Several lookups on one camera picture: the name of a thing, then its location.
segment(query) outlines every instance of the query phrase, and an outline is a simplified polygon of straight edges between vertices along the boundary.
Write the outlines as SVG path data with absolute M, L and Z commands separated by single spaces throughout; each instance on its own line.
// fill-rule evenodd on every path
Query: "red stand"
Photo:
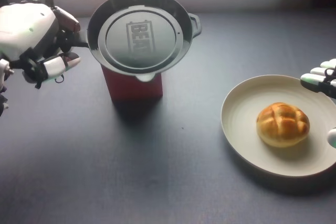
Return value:
M 160 98 L 163 95 L 160 73 L 152 81 L 141 82 L 134 76 L 125 76 L 104 66 L 101 68 L 113 101 Z

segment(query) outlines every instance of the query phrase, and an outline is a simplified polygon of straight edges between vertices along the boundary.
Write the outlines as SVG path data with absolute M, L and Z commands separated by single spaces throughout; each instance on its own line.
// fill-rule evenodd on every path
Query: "bread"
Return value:
M 260 138 L 273 147 L 290 147 L 309 133 L 308 117 L 297 107 L 277 102 L 263 109 L 257 117 Z

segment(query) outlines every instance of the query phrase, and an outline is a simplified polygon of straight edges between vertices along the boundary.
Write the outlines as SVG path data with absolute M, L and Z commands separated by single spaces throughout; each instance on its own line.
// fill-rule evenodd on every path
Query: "golden brown bun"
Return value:
M 257 117 L 260 138 L 273 147 L 290 147 L 309 133 L 308 117 L 297 107 L 277 102 L 263 109 Z

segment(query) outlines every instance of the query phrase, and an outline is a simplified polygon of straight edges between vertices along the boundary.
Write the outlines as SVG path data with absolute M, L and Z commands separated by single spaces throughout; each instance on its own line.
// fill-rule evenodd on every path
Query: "gray table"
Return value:
M 99 64 L 40 90 L 7 81 L 1 224 L 334 224 L 336 190 L 290 196 L 239 168 L 220 125 L 226 94 L 262 74 L 335 58 L 336 12 L 200 14 L 202 34 L 163 74 L 157 103 L 112 104 Z M 88 20 L 83 19 L 83 26 Z

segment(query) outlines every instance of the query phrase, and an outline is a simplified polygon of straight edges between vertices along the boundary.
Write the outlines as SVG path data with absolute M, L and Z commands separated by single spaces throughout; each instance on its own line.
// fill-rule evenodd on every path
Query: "white plate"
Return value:
M 275 102 L 297 106 L 308 116 L 310 132 L 306 140 L 289 148 L 270 147 L 260 140 L 257 115 Z M 270 173 L 309 176 L 336 163 L 336 149 L 327 142 L 327 133 L 336 127 L 336 105 L 326 95 L 302 87 L 296 78 L 258 76 L 240 83 L 223 103 L 222 127 L 242 158 Z

